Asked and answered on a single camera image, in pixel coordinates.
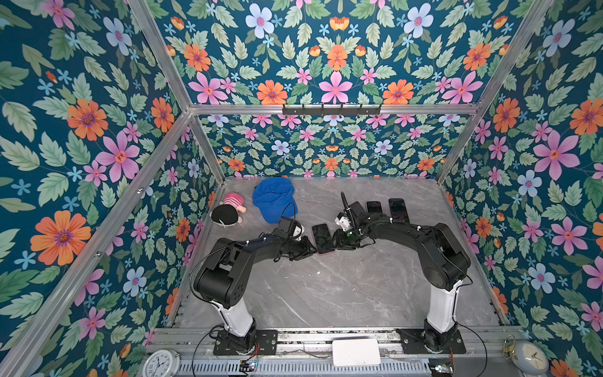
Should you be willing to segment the black phone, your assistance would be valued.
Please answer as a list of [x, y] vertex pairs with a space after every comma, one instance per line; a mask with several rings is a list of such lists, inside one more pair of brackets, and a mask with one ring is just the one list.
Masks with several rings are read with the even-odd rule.
[[391, 217], [396, 221], [410, 222], [406, 203], [401, 198], [390, 198], [388, 200]]
[[383, 212], [383, 206], [380, 201], [370, 200], [366, 202], [367, 213], [379, 214]]
[[323, 224], [318, 224], [316, 226], [313, 226], [312, 227], [312, 235], [314, 236], [317, 252], [318, 251], [328, 251], [328, 250], [335, 251], [335, 246], [334, 246], [334, 243], [332, 240], [331, 232], [330, 232], [330, 229], [328, 228], [327, 224], [323, 223]]

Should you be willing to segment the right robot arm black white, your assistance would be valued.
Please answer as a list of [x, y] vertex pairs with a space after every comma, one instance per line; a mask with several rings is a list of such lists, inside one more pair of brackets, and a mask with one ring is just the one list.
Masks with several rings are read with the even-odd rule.
[[335, 218], [338, 249], [362, 248], [362, 241], [387, 240], [417, 253], [425, 279], [430, 283], [430, 307], [419, 340], [431, 353], [441, 353], [455, 342], [459, 290], [468, 278], [470, 258], [450, 228], [443, 223], [421, 226], [410, 222], [405, 202], [389, 200], [390, 214], [380, 206], [346, 204]]

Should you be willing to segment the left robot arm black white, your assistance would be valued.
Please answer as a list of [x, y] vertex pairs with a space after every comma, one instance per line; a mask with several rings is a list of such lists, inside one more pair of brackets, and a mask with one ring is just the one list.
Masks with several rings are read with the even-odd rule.
[[221, 344], [239, 354], [251, 353], [258, 346], [257, 321], [243, 298], [255, 264], [281, 259], [297, 262], [316, 253], [301, 223], [293, 218], [282, 217], [273, 232], [255, 239], [219, 239], [199, 262], [189, 285], [196, 298], [218, 312]]

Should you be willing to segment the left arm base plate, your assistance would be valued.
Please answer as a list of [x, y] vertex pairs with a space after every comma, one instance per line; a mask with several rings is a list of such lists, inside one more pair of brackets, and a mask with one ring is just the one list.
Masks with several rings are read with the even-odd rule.
[[244, 337], [237, 337], [226, 330], [221, 330], [215, 341], [215, 356], [260, 356], [276, 354], [279, 332], [276, 330], [251, 331]]

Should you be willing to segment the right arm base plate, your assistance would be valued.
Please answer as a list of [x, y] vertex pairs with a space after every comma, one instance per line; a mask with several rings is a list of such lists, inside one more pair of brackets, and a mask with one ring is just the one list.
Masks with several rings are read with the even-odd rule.
[[395, 332], [400, 336], [400, 343], [406, 354], [466, 353], [465, 343], [457, 327], [446, 333], [439, 333], [432, 328], [397, 328]]

